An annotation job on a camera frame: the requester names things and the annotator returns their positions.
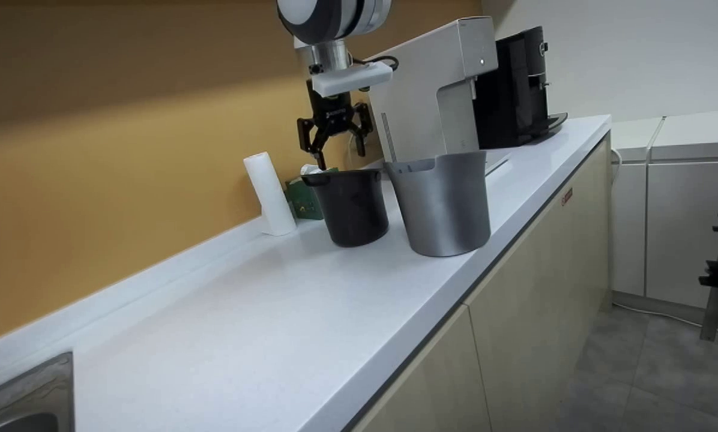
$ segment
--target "floor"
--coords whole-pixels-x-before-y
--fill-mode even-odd
[[[556,415],[564,432],[718,432],[718,338],[636,315],[600,311]]]

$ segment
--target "coffee machine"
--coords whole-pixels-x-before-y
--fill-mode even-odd
[[[475,82],[475,125],[481,148],[518,147],[554,135],[566,116],[546,116],[543,27],[497,41],[500,70]]]

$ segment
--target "beige wall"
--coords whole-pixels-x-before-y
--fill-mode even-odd
[[[396,0],[355,52],[478,8]],[[270,0],[0,8],[0,333],[256,217],[243,155],[294,176],[297,116]]]

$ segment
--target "sink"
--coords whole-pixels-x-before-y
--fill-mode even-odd
[[[34,412],[2,423],[0,432],[59,432],[59,423],[52,412]]]
[[[0,387],[0,432],[71,432],[71,353]]]

